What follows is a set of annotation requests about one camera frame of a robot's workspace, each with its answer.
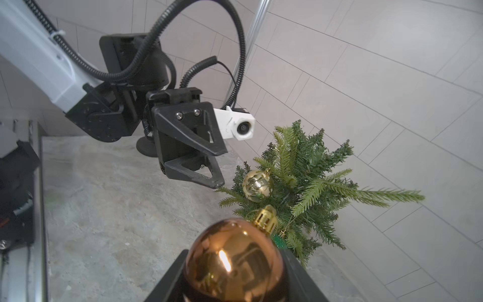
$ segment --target countertop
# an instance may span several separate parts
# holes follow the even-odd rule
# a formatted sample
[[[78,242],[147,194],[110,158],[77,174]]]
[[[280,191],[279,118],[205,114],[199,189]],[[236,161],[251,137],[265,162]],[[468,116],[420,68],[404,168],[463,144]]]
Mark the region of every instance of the countertop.
[[[224,194],[168,179],[138,138],[43,138],[50,301],[142,302],[206,227],[233,216]],[[242,160],[227,148],[217,160],[231,187]],[[322,249],[307,271],[331,302],[364,301]]]

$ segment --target gold ornament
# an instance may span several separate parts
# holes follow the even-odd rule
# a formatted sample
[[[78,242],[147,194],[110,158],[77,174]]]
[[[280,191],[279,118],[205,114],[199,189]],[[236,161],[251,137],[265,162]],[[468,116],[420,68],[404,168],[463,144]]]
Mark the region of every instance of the gold ornament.
[[[253,170],[247,173],[243,179],[243,192],[245,197],[253,202],[261,202],[273,191],[273,180],[270,171]]]
[[[230,218],[207,228],[186,257],[185,299],[284,301],[284,263],[270,236],[276,225],[276,211],[269,205],[252,223]]]

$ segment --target artificial pine branch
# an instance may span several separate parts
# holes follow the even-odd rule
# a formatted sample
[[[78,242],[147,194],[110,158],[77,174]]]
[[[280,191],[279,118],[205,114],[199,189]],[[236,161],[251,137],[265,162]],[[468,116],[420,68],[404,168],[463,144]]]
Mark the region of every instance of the artificial pine branch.
[[[322,140],[324,130],[307,136],[300,121],[275,130],[276,144],[268,144],[262,157],[255,158],[259,169],[270,169],[271,196],[260,203],[245,198],[243,179],[252,169],[246,162],[243,168],[236,168],[233,187],[221,187],[217,192],[229,195],[220,201],[221,207],[238,205],[233,214],[246,220],[251,220],[267,204],[274,206],[279,220],[275,231],[284,236],[287,246],[304,266],[322,243],[345,249],[335,234],[334,222],[339,218],[335,211],[351,201],[387,207],[388,201],[420,202],[424,199],[419,191],[358,189],[356,183],[346,178],[351,169],[333,173],[336,165],[353,154],[349,141],[336,150],[328,150]],[[318,240],[309,238],[312,231]]]

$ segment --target black cable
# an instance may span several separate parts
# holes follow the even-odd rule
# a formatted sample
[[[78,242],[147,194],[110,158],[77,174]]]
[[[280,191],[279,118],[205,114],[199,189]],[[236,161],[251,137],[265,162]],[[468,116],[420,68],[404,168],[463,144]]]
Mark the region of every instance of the black cable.
[[[180,83],[180,88],[188,87],[189,81],[200,71],[217,63],[216,56],[206,58],[195,65],[193,65],[183,76]]]
[[[225,64],[223,64],[223,62],[217,61],[216,63],[220,64],[221,66],[223,66],[227,70],[227,72],[231,76],[231,79],[233,80],[233,83],[236,85],[236,82],[237,81],[235,81],[235,78],[233,77],[233,74],[231,73],[230,68],[228,68],[228,66],[226,66]],[[233,104],[231,105],[231,107],[232,108],[235,108],[236,103],[237,103],[237,99],[235,98],[235,101],[233,102]]]
[[[87,62],[85,62],[81,57],[77,55],[77,53],[70,47],[70,45],[64,40],[64,38],[60,35],[54,35],[53,39],[57,42],[57,44],[64,50],[64,52],[86,73],[92,75],[95,78],[98,78],[102,81],[109,81],[109,82],[121,82],[125,81],[131,77],[133,77],[139,68],[142,66],[142,63],[149,55],[152,45],[158,39],[159,35],[164,31],[164,29],[168,26],[168,24],[186,7],[193,4],[194,2],[199,0],[175,0],[168,8],[161,14],[158,20],[154,23],[153,27],[143,39],[143,42],[138,49],[138,52],[134,56],[133,61],[129,64],[129,66],[122,70],[121,72],[114,72],[114,73],[107,73],[101,72],[92,66],[90,66]],[[243,79],[243,72],[245,69],[245,37],[243,35],[243,26],[238,16],[235,7],[229,0],[212,0],[218,4],[220,4],[230,15],[233,23],[235,24],[237,34],[238,34],[238,41],[240,42],[240,64],[237,76],[237,82],[231,95],[223,105],[223,109],[226,108],[227,105],[231,105],[236,96],[238,94],[238,90],[240,85],[242,84]],[[40,23],[44,26],[49,34],[57,32],[57,28],[50,22],[50,20],[45,16],[43,11],[37,5],[34,0],[24,0],[24,3],[30,8],[30,10],[35,14],[37,19]]]

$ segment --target white wall tile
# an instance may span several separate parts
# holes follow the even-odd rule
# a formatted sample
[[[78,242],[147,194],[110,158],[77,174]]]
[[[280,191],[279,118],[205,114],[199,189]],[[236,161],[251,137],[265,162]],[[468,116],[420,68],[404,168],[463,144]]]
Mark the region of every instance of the white wall tile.
[[[483,169],[483,101],[479,101],[432,142]]]
[[[420,208],[385,234],[458,300],[481,300],[483,250],[429,210]]]
[[[258,6],[260,4],[259,0],[237,0],[244,7],[248,8],[252,13],[256,13]]]
[[[258,112],[258,109],[260,108],[260,105],[261,105],[263,99],[265,98],[266,94],[267,94],[267,92],[263,88],[261,88],[260,92],[256,96],[255,103],[253,103],[252,109],[250,110],[250,113],[253,116],[255,116],[256,113]]]
[[[433,278],[429,276],[423,269],[419,269],[412,272],[404,277],[399,278],[386,285],[387,289],[390,290],[393,295],[400,297],[426,285],[434,283]]]
[[[130,33],[133,0],[39,0],[46,14],[107,33]]]
[[[361,0],[335,37],[436,74],[482,23],[479,14],[427,1]]]
[[[270,6],[273,14],[324,32],[341,0],[277,0]]]
[[[223,106],[223,101],[220,101],[220,100],[214,100],[214,99],[209,99],[209,98],[205,98],[205,97],[200,97],[200,101],[201,102],[204,102],[204,101],[207,101],[207,102],[210,102],[212,105],[213,105],[213,108],[221,108],[221,106]]]
[[[326,83],[429,140],[480,98],[352,45]]]
[[[334,223],[336,235],[383,284],[419,269],[419,265],[409,259],[354,207],[349,205],[337,211],[337,214],[339,219]]]
[[[233,73],[240,57],[240,45],[228,38],[223,38],[220,52],[218,54],[218,61],[224,63]],[[228,74],[227,70],[220,64],[216,64],[214,68],[220,72]]]
[[[0,68],[0,108],[11,108],[10,101],[8,99],[7,89],[3,83],[3,76]]]
[[[77,29],[76,26],[72,23],[66,22],[64,20],[58,19],[57,20],[58,27],[57,29],[62,29],[65,31],[64,39],[69,43],[69,45],[79,51],[77,48]]]
[[[87,135],[82,129],[77,127],[62,111],[58,110],[43,110],[45,119],[45,131],[47,135],[52,136],[75,136]]]
[[[337,267],[352,281],[360,293],[370,302],[396,302],[396,298],[367,269],[350,250],[342,250],[337,246],[324,244],[321,249],[330,257]]]
[[[230,138],[225,140],[225,143],[228,143],[228,145],[233,148],[233,151],[235,151],[238,156],[250,166],[255,167],[258,165],[257,162],[253,160],[253,158],[258,157],[258,154],[247,144],[246,141]]]
[[[324,136],[324,142],[327,142],[327,136]],[[339,148],[339,145],[334,146],[333,148],[329,147],[330,151],[335,151]],[[334,168],[333,172],[342,171],[344,169],[352,169],[352,172],[347,176],[347,178],[352,179],[355,183],[359,185],[359,189],[364,187],[370,189],[382,189],[382,188],[394,188],[395,186],[385,179],[382,175],[377,173],[376,170],[368,166],[366,163],[355,157],[354,155],[349,156],[345,162],[339,166]],[[373,221],[387,210],[390,207],[394,206],[396,202],[389,201],[389,206],[386,207],[377,207],[373,205],[368,205],[360,202],[352,202],[352,206],[356,208],[365,218],[369,221]]]
[[[483,93],[483,54],[455,80],[455,84]]]
[[[313,125],[274,98],[270,93],[265,94],[255,118],[268,131],[274,131],[275,126],[291,126],[293,122],[299,119],[301,120],[300,125],[305,132],[310,132],[313,129]]]
[[[284,103],[301,74],[301,70],[260,47],[256,49],[246,73],[252,81]]]
[[[260,148],[258,148],[257,154],[262,156],[263,151],[265,151],[267,149],[267,146],[270,143],[275,144],[275,138],[273,137],[273,135],[270,132],[268,132],[267,136],[265,137],[262,144],[260,145]]]
[[[302,72],[302,74],[300,75],[300,78],[298,78],[298,81],[295,84],[294,89],[292,89],[292,92],[290,92],[290,95],[288,96],[288,99],[285,102],[285,105],[292,108],[292,106],[295,104],[295,101],[297,100],[298,96],[302,92],[302,89],[307,84],[309,78],[310,78],[310,76],[307,73]]]
[[[238,41],[235,25],[233,24],[230,15],[220,4],[214,1],[195,2],[185,8],[183,14],[201,23],[202,25],[198,24],[199,27],[208,27],[225,37]]]
[[[223,43],[223,36],[220,35],[219,33],[216,33],[216,36],[213,42],[211,56],[219,56],[221,43]]]
[[[148,0],[145,29],[150,29],[165,9],[165,5]],[[216,32],[213,30],[180,14],[166,27],[160,40],[166,53],[199,62],[210,56],[215,36]]]
[[[454,82],[479,56],[483,54],[483,27],[436,74],[437,77]]]
[[[371,163],[390,181],[420,189],[428,208],[474,241],[483,239],[483,172],[405,130]]]
[[[255,44],[262,47],[263,49],[267,49],[270,43],[270,40],[277,28],[277,24],[284,19],[280,18],[271,13],[267,13],[265,18],[263,19],[262,27],[260,28],[260,32],[258,32],[258,36],[256,37]]]
[[[339,4],[339,7],[335,11],[332,19],[330,20],[329,25],[327,25],[326,30],[324,31],[325,34],[329,36],[334,36],[335,32],[341,25],[342,21],[344,20],[345,15],[349,11],[349,9],[354,3],[354,0],[342,0]]]
[[[246,143],[253,149],[258,151],[260,149],[260,146],[262,143],[265,141],[265,138],[269,135],[269,132],[263,128],[260,123],[256,122],[253,137],[249,140],[246,140]]]
[[[37,85],[12,64],[0,63],[0,72],[12,108],[59,110]]]
[[[434,0],[434,2],[444,3],[483,13],[483,2],[480,0]]]
[[[415,202],[398,202],[392,208],[384,212],[384,214],[375,219],[372,224],[381,232],[384,232],[422,206],[422,204]]]
[[[390,120],[329,85],[310,77],[292,109],[338,142],[350,140],[359,154]]]
[[[456,302],[438,283],[420,288],[399,298],[400,302]]]
[[[343,41],[283,20],[278,22],[267,50],[324,81],[346,46]]]
[[[174,63],[174,67],[176,68],[176,87],[175,88],[179,88],[181,78],[184,75],[183,68],[184,68],[184,65],[185,65],[185,60],[183,60],[182,58],[176,57],[176,59],[173,63]]]
[[[77,26],[77,47],[79,54],[97,69],[107,72],[106,63],[99,47],[99,39],[103,36],[95,30]]]
[[[144,25],[146,23],[146,5],[147,0],[133,0],[132,4],[132,27],[131,32],[141,33],[145,32]]]
[[[255,84],[249,78],[244,77],[238,92],[237,104],[251,112],[259,92],[260,86]]]
[[[185,74],[193,65],[193,62],[185,60],[182,74]],[[195,75],[189,82],[189,86],[201,89],[203,91],[202,96],[205,98],[223,101],[229,83],[230,76],[228,74],[207,68]]]
[[[369,164],[386,148],[404,128],[391,122],[357,157]]]

